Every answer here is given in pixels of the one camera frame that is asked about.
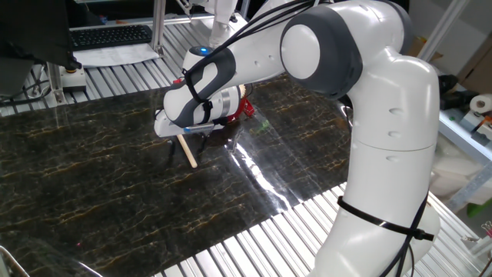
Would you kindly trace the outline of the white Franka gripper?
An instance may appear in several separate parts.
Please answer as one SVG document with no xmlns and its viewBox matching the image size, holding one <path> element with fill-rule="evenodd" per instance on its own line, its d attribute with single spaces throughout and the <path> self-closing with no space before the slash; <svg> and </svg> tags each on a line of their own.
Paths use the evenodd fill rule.
<svg viewBox="0 0 492 277">
<path fill-rule="evenodd" d="M 211 118 L 208 122 L 201 125 L 190 125 L 188 127 L 179 127 L 175 123 L 173 123 L 166 115 L 164 109 L 158 109 L 155 111 L 155 123 L 154 130 L 158 137 L 171 137 L 176 135 L 189 135 L 195 133 L 201 133 L 201 144 L 198 148 L 198 152 L 203 152 L 206 148 L 206 144 L 208 141 L 209 134 L 215 130 L 223 129 L 224 126 L 217 123 L 214 124 L 214 121 L 219 120 L 221 114 L 218 114 L 217 118 L 214 118 L 211 115 Z M 172 158 L 175 154 L 175 141 L 173 139 L 168 140 L 169 144 L 169 152 L 168 157 Z"/>
</svg>

